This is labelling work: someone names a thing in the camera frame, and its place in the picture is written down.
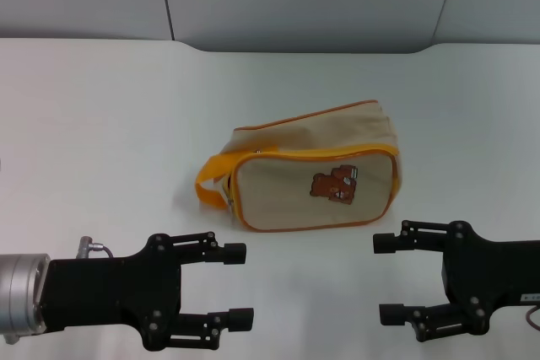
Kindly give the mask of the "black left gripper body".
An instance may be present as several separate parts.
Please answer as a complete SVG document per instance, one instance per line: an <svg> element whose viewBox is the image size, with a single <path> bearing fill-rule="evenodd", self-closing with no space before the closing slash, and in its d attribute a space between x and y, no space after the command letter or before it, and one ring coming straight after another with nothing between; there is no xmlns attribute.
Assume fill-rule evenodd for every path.
<svg viewBox="0 0 540 360"><path fill-rule="evenodd" d="M171 238L155 234L126 257L53 260L40 298L46 332L93 325L128 325L143 346L169 346L180 309L180 262Z"/></svg>

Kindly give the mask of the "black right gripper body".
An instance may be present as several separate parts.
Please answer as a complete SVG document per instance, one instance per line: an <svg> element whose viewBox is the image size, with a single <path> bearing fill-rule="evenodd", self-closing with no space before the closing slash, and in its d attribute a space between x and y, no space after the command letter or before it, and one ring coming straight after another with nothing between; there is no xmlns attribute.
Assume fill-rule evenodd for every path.
<svg viewBox="0 0 540 360"><path fill-rule="evenodd" d="M494 242L469 223L449 224L443 252L445 293L455 308L440 336L484 335L498 309L529 306L526 321L539 310L539 242Z"/></svg>

